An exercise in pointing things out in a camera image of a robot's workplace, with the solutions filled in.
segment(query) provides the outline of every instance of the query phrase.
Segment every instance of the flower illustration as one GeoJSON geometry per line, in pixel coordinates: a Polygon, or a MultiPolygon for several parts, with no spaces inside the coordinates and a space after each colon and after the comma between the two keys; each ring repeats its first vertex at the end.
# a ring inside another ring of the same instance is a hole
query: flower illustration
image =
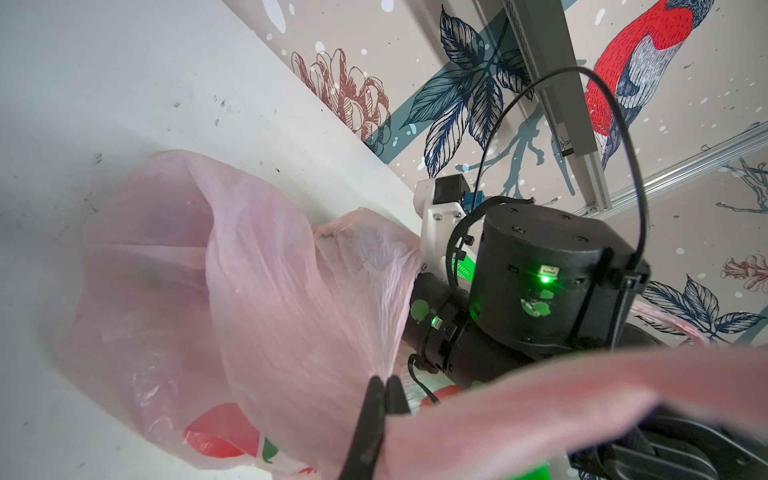
{"type": "MultiPolygon", "coordinates": [[[[715,343],[715,340],[730,343],[720,335],[743,332],[766,318],[765,316],[748,312],[726,313],[721,316],[717,297],[708,288],[695,282],[690,277],[688,277],[683,293],[678,292],[671,286],[651,281],[643,293],[643,298],[665,312],[693,324],[699,331],[709,335],[712,343],[715,343]]],[[[647,319],[643,316],[637,316],[637,318],[662,333],[684,335],[684,333],[671,329],[652,319],[647,319]]],[[[682,343],[682,345],[690,344],[690,339],[682,343]]]]}
{"type": "MultiPolygon", "coordinates": [[[[531,83],[519,49],[498,51],[508,26],[506,20],[496,48],[491,49],[469,24],[442,10],[440,41],[454,68],[424,85],[403,123],[433,122],[424,147],[430,178],[453,158],[467,129],[485,150],[504,108],[502,88],[519,93],[531,83]]],[[[527,97],[533,98],[533,91],[527,97]]]]}
{"type": "Polygon", "coordinates": [[[373,153],[380,154],[389,142],[389,99],[384,85],[375,77],[367,77],[357,67],[347,70],[346,55],[341,48],[333,56],[321,51],[307,71],[304,59],[291,55],[293,73],[364,141],[373,153]]]}
{"type": "Polygon", "coordinates": [[[746,278],[744,288],[752,292],[762,290],[763,293],[768,293],[768,264],[766,264],[766,257],[762,255],[749,255],[741,263],[736,263],[733,258],[729,258],[723,265],[720,276],[740,280],[746,278]]]}

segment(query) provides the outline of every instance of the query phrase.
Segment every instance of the blue connector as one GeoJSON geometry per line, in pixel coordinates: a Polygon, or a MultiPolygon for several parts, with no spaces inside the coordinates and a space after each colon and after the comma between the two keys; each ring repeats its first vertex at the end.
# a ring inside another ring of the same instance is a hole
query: blue connector
{"type": "MultiPolygon", "coordinates": [[[[464,207],[464,211],[466,213],[469,213],[472,211],[472,198],[475,196],[472,192],[467,192],[464,194],[464,204],[462,205],[464,207]]],[[[475,207],[479,207],[481,203],[483,203],[483,200],[485,200],[485,194],[482,193],[482,190],[478,192],[478,200],[475,202],[475,207]]]]}

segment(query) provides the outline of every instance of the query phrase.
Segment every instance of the white paint spots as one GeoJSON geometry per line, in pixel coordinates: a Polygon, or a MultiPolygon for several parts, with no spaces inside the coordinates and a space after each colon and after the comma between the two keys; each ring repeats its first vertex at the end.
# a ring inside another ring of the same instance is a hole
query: white paint spots
{"type": "Polygon", "coordinates": [[[280,3],[277,0],[261,0],[266,10],[266,16],[269,18],[272,25],[275,25],[277,31],[280,33],[286,32],[286,18],[283,16],[283,10],[280,8],[280,3]]]}
{"type": "Polygon", "coordinates": [[[595,25],[599,25],[599,24],[600,24],[600,22],[602,22],[602,21],[603,21],[603,17],[604,17],[604,16],[605,16],[605,8],[601,8],[601,9],[600,9],[600,11],[598,12],[598,16],[596,16],[596,17],[594,18],[594,24],[595,24],[595,25]]]}

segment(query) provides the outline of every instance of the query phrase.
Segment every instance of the green sticker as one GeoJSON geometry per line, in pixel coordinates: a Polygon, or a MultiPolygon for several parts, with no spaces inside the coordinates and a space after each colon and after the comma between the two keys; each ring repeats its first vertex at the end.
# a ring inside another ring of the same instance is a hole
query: green sticker
{"type": "Polygon", "coordinates": [[[429,304],[424,300],[416,300],[411,303],[411,317],[416,323],[421,323],[429,314],[429,304]]]}
{"type": "Polygon", "coordinates": [[[547,316],[550,314],[549,305],[544,302],[536,302],[533,304],[533,310],[536,310],[541,316],[547,316]]]}
{"type": "Polygon", "coordinates": [[[523,310],[525,310],[525,312],[530,316],[547,316],[551,313],[549,310],[549,305],[544,302],[529,303],[525,301],[525,299],[520,299],[520,305],[523,307],[523,310]]]}
{"type": "MultiPolygon", "coordinates": [[[[456,260],[453,260],[453,262],[451,262],[451,267],[455,265],[455,261],[456,260]]],[[[464,257],[464,260],[458,262],[458,267],[456,267],[456,276],[458,278],[463,278],[468,282],[472,282],[472,279],[475,278],[475,262],[469,258],[469,255],[464,257]]]]}
{"type": "Polygon", "coordinates": [[[272,462],[270,462],[270,458],[277,455],[279,451],[280,450],[275,445],[272,445],[272,442],[270,442],[268,438],[264,438],[264,449],[261,451],[261,458],[263,458],[266,463],[271,464],[272,462]]]}
{"type": "Polygon", "coordinates": [[[510,478],[509,480],[550,480],[550,479],[551,479],[551,476],[549,476],[549,469],[547,468],[546,465],[542,465],[541,467],[535,469],[532,472],[528,472],[522,477],[510,478]]]}

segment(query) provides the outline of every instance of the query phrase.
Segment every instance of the red logo on bag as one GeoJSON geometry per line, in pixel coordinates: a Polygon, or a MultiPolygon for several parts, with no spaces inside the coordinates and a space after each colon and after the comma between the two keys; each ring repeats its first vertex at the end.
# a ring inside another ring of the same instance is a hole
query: red logo on bag
{"type": "Polygon", "coordinates": [[[259,456],[259,431],[236,403],[224,403],[205,412],[184,430],[184,439],[207,457],[233,458],[246,453],[259,456]]]}

